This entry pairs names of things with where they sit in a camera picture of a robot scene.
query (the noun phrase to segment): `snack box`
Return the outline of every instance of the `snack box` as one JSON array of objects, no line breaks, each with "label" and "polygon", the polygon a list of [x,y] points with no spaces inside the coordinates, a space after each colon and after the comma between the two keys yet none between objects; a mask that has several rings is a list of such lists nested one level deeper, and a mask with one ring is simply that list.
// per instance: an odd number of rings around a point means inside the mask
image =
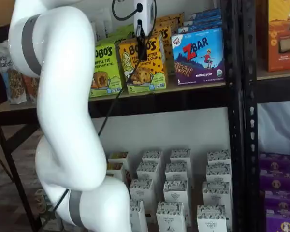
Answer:
[{"label": "snack box", "polygon": [[41,223],[44,224],[48,217],[51,215],[49,222],[45,225],[45,231],[61,231],[62,221],[57,213],[52,214],[53,205],[50,202],[47,194],[43,189],[39,189],[34,194],[34,199],[37,205],[37,210],[41,219]]},{"label": "snack box", "polygon": [[166,180],[187,180],[190,186],[186,162],[168,163],[165,168],[165,177]]},{"label": "snack box", "polygon": [[190,159],[191,149],[174,149],[171,151],[171,162],[186,162],[187,164],[187,173],[189,178],[189,183],[191,187],[194,189],[194,178],[191,167],[191,159]]},{"label": "snack box", "polygon": [[260,152],[259,167],[266,170],[290,172],[290,155]]},{"label": "snack box", "polygon": [[130,222],[132,232],[148,232],[144,202],[130,200]]},{"label": "snack box", "polygon": [[171,19],[177,19],[178,25],[182,26],[183,22],[184,22],[184,12],[177,13],[177,14],[170,14],[170,15],[167,15],[167,16],[163,16],[163,17],[157,18],[157,22],[168,21],[168,20],[171,20]]},{"label": "snack box", "polygon": [[290,172],[260,170],[260,189],[290,191]]},{"label": "snack box", "polygon": [[221,28],[174,35],[172,46],[179,85],[225,81]]},{"label": "snack box", "polygon": [[197,223],[200,232],[227,232],[223,205],[198,205]]},{"label": "snack box", "polygon": [[266,232],[290,232],[290,210],[266,209]]},{"label": "snack box", "polygon": [[290,209],[290,192],[288,191],[265,191],[264,205],[268,208]]},{"label": "snack box", "polygon": [[207,11],[202,11],[202,12],[190,14],[188,18],[189,18],[189,20],[198,20],[201,18],[208,18],[208,17],[217,16],[217,15],[221,15],[220,8],[215,8],[215,9],[211,9],[211,10],[207,10]]},{"label": "snack box", "polygon": [[209,22],[209,23],[201,24],[201,25],[194,25],[193,21],[187,21],[185,23],[186,23],[186,26],[178,29],[178,34],[190,33],[190,32],[207,29],[207,28],[221,27],[222,25],[221,20],[213,21],[213,22]]},{"label": "snack box", "polygon": [[171,45],[171,36],[172,36],[172,27],[171,24],[168,26],[156,26],[154,28],[154,33],[161,33],[163,40],[163,48],[165,52],[165,60],[168,69],[168,75],[175,75],[175,67],[174,67],[174,57],[173,57],[173,49]]},{"label": "snack box", "polygon": [[268,71],[290,69],[290,0],[264,2],[268,2],[268,34],[262,40],[268,41]]},{"label": "snack box", "polygon": [[133,179],[129,190],[133,200],[144,201],[147,222],[156,223],[157,199],[153,180]]},{"label": "snack box", "polygon": [[208,164],[225,163],[231,165],[231,155],[229,150],[210,151],[207,153]]},{"label": "snack box", "polygon": [[121,180],[126,185],[128,184],[126,179],[126,173],[122,163],[108,163],[106,168],[106,174],[113,174],[114,178]]},{"label": "snack box", "polygon": [[161,34],[155,34],[150,38],[147,44],[147,61],[140,63],[130,80],[128,79],[139,61],[137,40],[123,41],[119,45],[119,53],[129,93],[166,88],[168,70]]},{"label": "snack box", "polygon": [[186,180],[166,181],[163,188],[166,202],[181,202],[184,206],[186,226],[192,226],[191,192]]},{"label": "snack box", "polygon": [[224,205],[226,210],[227,228],[233,231],[233,208],[231,190],[228,182],[203,182],[203,200],[205,205]]},{"label": "snack box", "polygon": [[124,40],[114,36],[96,43],[95,72],[90,97],[117,94],[125,84],[118,45]]},{"label": "snack box", "polygon": [[131,184],[131,175],[132,175],[132,171],[131,171],[131,164],[130,164],[130,158],[129,158],[129,153],[128,151],[125,152],[114,152],[112,153],[109,158],[107,159],[109,163],[122,163],[123,164],[123,168],[125,170],[125,174],[126,174],[126,180],[128,183],[128,186]]},{"label": "snack box", "polygon": [[141,180],[152,179],[158,201],[162,201],[162,183],[159,165],[155,162],[141,162],[136,170],[137,177]]},{"label": "snack box", "polygon": [[161,182],[164,183],[165,181],[165,160],[164,160],[163,151],[161,150],[152,150],[152,151],[145,151],[142,156],[143,162],[155,162],[159,165],[160,170],[160,178]]},{"label": "snack box", "polygon": [[187,231],[182,203],[159,202],[156,215],[159,232]]}]

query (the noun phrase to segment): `snack bag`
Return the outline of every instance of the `snack bag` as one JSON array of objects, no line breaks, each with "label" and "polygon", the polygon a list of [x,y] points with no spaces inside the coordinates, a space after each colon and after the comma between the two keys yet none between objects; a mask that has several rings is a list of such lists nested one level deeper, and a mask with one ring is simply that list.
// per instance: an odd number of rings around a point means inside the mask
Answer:
[{"label": "snack bag", "polygon": [[10,104],[26,102],[26,90],[22,74],[13,65],[10,57],[8,41],[0,43],[0,73]]}]

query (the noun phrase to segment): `white wall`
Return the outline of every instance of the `white wall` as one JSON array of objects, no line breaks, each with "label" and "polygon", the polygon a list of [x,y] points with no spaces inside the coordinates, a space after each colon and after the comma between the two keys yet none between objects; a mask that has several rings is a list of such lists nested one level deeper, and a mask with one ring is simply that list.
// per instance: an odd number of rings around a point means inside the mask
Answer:
[{"label": "white wall", "polygon": [[[157,15],[158,17],[169,15],[178,12],[185,12],[185,14],[191,14],[206,9],[213,8],[212,0],[156,0],[157,1]],[[91,14],[101,8],[108,7],[112,9],[112,0],[83,0],[75,5],[81,9],[85,14]],[[122,3],[115,5],[116,14],[120,17],[129,15],[133,8],[133,0],[125,0]],[[118,26],[127,25],[133,22],[133,18],[125,22],[119,22],[113,18],[113,25],[115,28]]]},{"label": "white wall", "polygon": [[[93,120],[96,130],[103,120]],[[160,148],[169,157],[172,148],[191,148],[194,174],[204,175],[206,153],[230,149],[228,112],[218,108],[113,117],[109,118],[101,141],[107,155],[129,151],[135,170],[144,150]]]}]

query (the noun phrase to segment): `shelf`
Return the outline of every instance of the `shelf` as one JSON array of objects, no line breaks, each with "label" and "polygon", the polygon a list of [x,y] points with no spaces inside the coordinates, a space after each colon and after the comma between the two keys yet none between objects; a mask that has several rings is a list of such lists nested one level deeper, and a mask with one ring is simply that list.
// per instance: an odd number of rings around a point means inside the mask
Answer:
[{"label": "shelf", "polygon": [[[105,117],[116,95],[89,99],[92,118]],[[174,79],[167,89],[155,92],[128,94],[124,91],[118,99],[111,116],[184,111],[204,108],[226,107],[229,99],[225,83],[178,86]],[[36,105],[25,102],[0,105],[0,125],[38,123]]]},{"label": "shelf", "polygon": [[268,72],[264,64],[258,60],[258,103],[290,101],[290,70]]}]

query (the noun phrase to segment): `green snack box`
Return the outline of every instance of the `green snack box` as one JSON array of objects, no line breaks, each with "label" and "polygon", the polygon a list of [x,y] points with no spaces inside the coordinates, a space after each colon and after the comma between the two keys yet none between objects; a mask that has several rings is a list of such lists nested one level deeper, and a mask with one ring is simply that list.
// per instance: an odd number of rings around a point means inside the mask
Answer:
[{"label": "green snack box", "polygon": [[122,36],[112,36],[96,44],[95,72],[89,97],[117,94],[124,87],[118,44]]}]

